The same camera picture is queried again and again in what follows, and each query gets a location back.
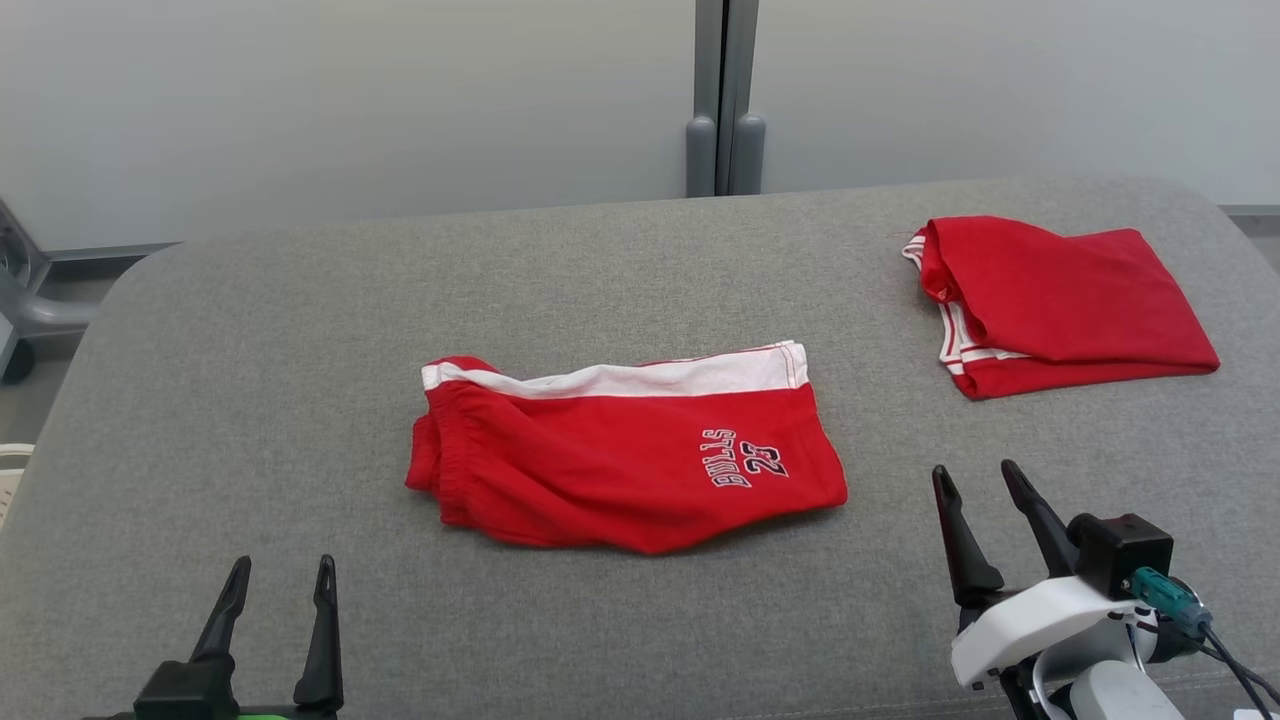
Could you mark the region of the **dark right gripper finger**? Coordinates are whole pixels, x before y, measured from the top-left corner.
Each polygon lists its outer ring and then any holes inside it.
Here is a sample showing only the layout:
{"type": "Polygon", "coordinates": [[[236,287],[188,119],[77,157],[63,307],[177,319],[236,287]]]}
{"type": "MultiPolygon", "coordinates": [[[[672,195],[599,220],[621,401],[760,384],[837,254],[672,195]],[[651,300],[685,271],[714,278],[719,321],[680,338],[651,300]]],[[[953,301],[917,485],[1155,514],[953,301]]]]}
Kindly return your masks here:
{"type": "Polygon", "coordinates": [[[1000,464],[1015,509],[1027,519],[1050,578],[1071,577],[1079,556],[1068,527],[1011,459],[1000,464]]]}
{"type": "Polygon", "coordinates": [[[973,536],[963,514],[963,497],[947,468],[934,466],[931,480],[954,601],[961,609],[984,607],[1004,589],[1004,577],[987,561],[973,536]]]}

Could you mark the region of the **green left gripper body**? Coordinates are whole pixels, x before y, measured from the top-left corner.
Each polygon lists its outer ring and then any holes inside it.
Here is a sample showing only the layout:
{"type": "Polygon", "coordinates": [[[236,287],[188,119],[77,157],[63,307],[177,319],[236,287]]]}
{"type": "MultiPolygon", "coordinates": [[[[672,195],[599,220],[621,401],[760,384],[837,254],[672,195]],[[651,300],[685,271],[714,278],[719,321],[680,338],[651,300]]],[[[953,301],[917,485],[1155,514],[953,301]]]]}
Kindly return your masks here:
{"type": "Polygon", "coordinates": [[[241,705],[239,720],[262,719],[338,719],[343,700],[320,705],[241,705]]]}

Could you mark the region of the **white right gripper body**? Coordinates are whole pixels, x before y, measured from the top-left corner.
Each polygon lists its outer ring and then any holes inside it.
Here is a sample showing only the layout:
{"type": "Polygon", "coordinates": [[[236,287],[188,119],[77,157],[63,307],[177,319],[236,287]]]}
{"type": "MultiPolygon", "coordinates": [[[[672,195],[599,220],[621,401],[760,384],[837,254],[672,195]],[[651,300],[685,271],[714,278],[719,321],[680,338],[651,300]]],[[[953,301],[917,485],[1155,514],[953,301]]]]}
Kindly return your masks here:
{"type": "Polygon", "coordinates": [[[1149,692],[1149,657],[1137,639],[1142,602],[1123,591],[1114,600],[1078,577],[1051,578],[1009,593],[1000,575],[951,580],[961,626],[950,664],[959,684],[973,685],[1024,660],[1043,660],[1043,682],[1080,673],[1100,692],[1149,692]]]}

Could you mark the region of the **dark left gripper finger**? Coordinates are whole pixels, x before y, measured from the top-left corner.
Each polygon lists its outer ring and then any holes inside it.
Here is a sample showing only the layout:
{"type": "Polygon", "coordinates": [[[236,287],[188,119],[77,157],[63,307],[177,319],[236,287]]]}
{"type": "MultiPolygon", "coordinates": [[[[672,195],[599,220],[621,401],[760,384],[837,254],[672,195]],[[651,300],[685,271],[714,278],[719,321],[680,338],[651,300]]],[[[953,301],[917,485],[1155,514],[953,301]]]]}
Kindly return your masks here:
{"type": "Polygon", "coordinates": [[[346,703],[335,569],[334,557],[324,553],[314,587],[316,614],[308,652],[294,684],[297,714],[338,714],[346,703]]]}
{"type": "Polygon", "coordinates": [[[192,664],[230,657],[230,642],[236,621],[244,609],[251,571],[252,559],[248,555],[239,556],[233,562],[189,656],[192,664]]]}

